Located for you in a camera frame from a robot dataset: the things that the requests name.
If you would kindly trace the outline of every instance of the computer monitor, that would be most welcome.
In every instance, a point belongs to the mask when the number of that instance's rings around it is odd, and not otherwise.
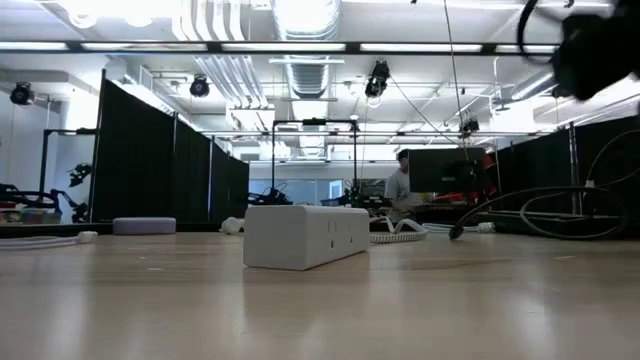
[[[463,173],[476,165],[483,169],[484,148],[409,150],[409,187],[416,193],[475,191],[468,189]]]

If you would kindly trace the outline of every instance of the white box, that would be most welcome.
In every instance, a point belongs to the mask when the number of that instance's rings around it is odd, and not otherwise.
[[[364,209],[254,206],[245,215],[247,266],[306,270],[368,248],[369,214]]]

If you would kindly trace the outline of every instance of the man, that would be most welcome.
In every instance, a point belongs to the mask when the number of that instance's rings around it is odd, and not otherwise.
[[[393,205],[389,217],[394,222],[408,217],[414,206],[423,203],[420,196],[409,189],[409,150],[398,153],[398,162],[400,168],[389,176],[384,190],[384,196],[390,199]]]

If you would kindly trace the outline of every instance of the wooden table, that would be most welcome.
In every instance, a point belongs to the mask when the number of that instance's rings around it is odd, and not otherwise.
[[[0,253],[0,359],[640,358],[640,242],[463,239],[307,272],[216,234]]]

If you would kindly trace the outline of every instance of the ceiling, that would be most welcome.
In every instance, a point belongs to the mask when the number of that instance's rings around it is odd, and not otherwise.
[[[123,0],[112,0],[113,12]],[[122,18],[103,17],[90,29],[74,28],[65,20],[66,11],[57,4],[47,1],[46,5],[37,1],[0,0],[0,39],[28,40],[164,40],[175,41],[171,31],[171,10],[163,10],[172,0],[156,0],[154,11],[159,14],[147,27],[136,28]],[[449,41],[447,17],[442,1],[422,0],[417,5],[409,0],[343,0],[339,23],[338,41]],[[258,10],[256,6],[243,1],[242,29],[247,40],[275,40],[272,12]],[[515,0],[448,0],[451,38],[454,42],[515,42],[515,28],[519,9],[514,8]],[[562,1],[546,1],[557,5],[553,11],[566,15],[573,11],[597,11],[606,14],[611,11],[606,1],[576,1],[574,9],[565,10]],[[560,27],[533,17],[530,21],[526,41],[540,43],[559,43]],[[269,101],[276,107],[276,118],[290,116],[290,98],[284,67],[270,64],[272,56],[253,56],[256,73]],[[475,101],[470,112],[476,114],[481,129],[491,128],[491,113],[488,111],[488,98],[476,100],[477,95],[491,90],[497,81],[500,86],[522,82],[531,77],[539,68],[533,67],[519,57],[503,57],[497,62],[497,79],[494,77],[493,57],[456,57],[449,56],[386,56],[391,70],[392,80],[383,95],[378,108],[370,108],[363,94],[363,83],[379,56],[344,56],[345,63],[331,65],[333,69],[332,96],[337,99],[329,103],[329,117],[346,119],[358,115],[360,121],[372,130],[410,131],[422,128],[424,120],[416,112],[415,105],[424,117],[436,127],[443,128],[443,122],[456,118],[459,107]],[[0,55],[0,70],[57,70],[73,74],[87,84],[98,87],[100,70],[109,61],[104,55]],[[144,66],[156,77],[155,88],[178,102],[181,109],[194,116],[203,129],[229,129],[229,125],[220,116],[225,114],[226,102],[222,94],[212,86],[211,93],[203,99],[190,96],[188,87],[193,75],[199,68],[192,56],[183,55],[147,55],[126,56],[130,66]],[[535,127],[553,127],[571,117],[586,114],[606,106],[627,92],[636,91],[633,84],[625,83],[620,91],[614,91],[601,99],[595,98],[585,104],[567,102],[559,106],[547,96],[530,101],[534,113]],[[518,123],[513,115],[512,122]]]

